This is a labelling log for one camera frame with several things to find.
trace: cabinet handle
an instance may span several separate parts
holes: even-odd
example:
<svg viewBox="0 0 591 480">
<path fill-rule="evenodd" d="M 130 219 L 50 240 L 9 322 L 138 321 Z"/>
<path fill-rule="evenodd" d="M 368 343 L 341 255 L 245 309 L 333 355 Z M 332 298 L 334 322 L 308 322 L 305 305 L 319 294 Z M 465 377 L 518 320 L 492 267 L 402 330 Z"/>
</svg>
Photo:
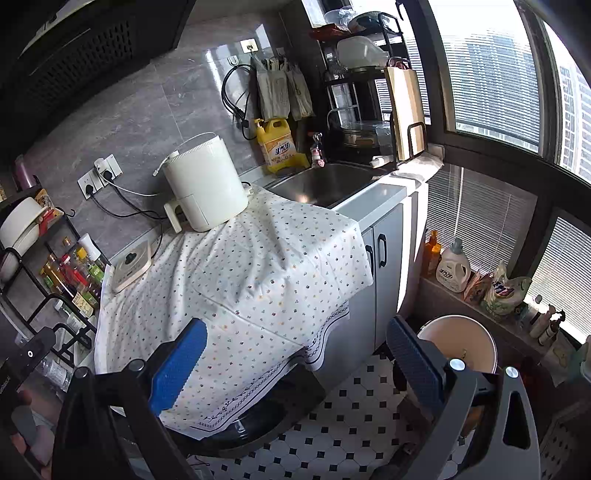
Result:
<svg viewBox="0 0 591 480">
<path fill-rule="evenodd" d="M 379 241 L 380 240 L 382 242 L 384 242 L 384 260 L 379 261 L 379 266 L 385 267 L 386 263 L 388 262 L 388 245 L 386 243 L 386 236 L 383 233 L 378 235 L 378 253 L 379 253 Z"/>
<path fill-rule="evenodd" d="M 374 276 L 374 249 L 370 245 L 365 245 L 365 251 L 369 253 L 369 266 L 371 268 L 371 276 Z"/>
</svg>

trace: window sill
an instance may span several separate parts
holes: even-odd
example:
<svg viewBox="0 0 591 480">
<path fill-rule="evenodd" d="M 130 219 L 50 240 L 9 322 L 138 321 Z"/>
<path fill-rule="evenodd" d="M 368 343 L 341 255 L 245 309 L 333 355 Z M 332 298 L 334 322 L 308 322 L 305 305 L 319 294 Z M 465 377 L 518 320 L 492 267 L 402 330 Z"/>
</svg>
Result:
<svg viewBox="0 0 591 480">
<path fill-rule="evenodd" d="M 539 361 L 549 350 L 550 345 L 541 346 L 537 340 L 531 338 L 529 334 L 521 330 L 514 321 L 507 319 L 499 322 L 494 319 L 479 305 L 466 303 L 462 298 L 462 293 L 454 293 L 441 285 L 435 277 L 421 277 L 420 288 L 425 295 L 434 300 L 434 307 L 437 309 L 437 316 L 458 314 L 465 315 L 480 322 L 495 339 L 500 338 L 516 349 L 524 356 L 532 357 L 536 362 Z"/>
</svg>

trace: amber glass bottle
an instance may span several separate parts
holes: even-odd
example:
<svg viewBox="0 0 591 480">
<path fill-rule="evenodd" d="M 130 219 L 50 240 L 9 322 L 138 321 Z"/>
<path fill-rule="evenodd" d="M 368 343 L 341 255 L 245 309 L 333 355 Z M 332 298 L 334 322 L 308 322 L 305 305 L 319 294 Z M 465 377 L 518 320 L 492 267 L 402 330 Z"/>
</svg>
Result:
<svg viewBox="0 0 591 480">
<path fill-rule="evenodd" d="M 439 264 L 441 254 L 441 245 L 437 242 L 437 230 L 431 231 L 431 238 L 425 244 L 423 251 L 423 265 L 421 273 L 425 277 L 429 277 L 435 273 L 437 265 Z"/>
</svg>

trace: stainless steel sink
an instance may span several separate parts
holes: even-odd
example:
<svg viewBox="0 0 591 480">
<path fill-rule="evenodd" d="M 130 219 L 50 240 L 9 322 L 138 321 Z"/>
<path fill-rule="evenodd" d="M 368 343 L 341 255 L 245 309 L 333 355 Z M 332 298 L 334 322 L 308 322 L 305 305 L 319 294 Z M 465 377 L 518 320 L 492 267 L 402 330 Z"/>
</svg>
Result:
<svg viewBox="0 0 591 480">
<path fill-rule="evenodd" d="M 276 181 L 267 190 L 288 200 L 332 208 L 388 172 L 349 163 L 327 163 Z"/>
</svg>

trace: cutting board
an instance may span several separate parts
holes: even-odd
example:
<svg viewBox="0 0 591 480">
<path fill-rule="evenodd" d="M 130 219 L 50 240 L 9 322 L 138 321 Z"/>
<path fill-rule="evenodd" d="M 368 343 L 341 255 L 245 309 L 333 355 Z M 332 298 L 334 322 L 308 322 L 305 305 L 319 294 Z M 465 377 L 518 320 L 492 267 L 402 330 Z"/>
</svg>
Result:
<svg viewBox="0 0 591 480">
<path fill-rule="evenodd" d="M 417 72 L 397 67 L 384 68 L 396 129 L 398 159 L 407 160 L 411 157 L 408 145 L 408 126 L 417 122 L 425 122 L 421 92 L 418 88 Z M 426 139 L 423 129 L 414 127 L 411 130 L 413 153 L 416 155 L 425 150 Z"/>
</svg>

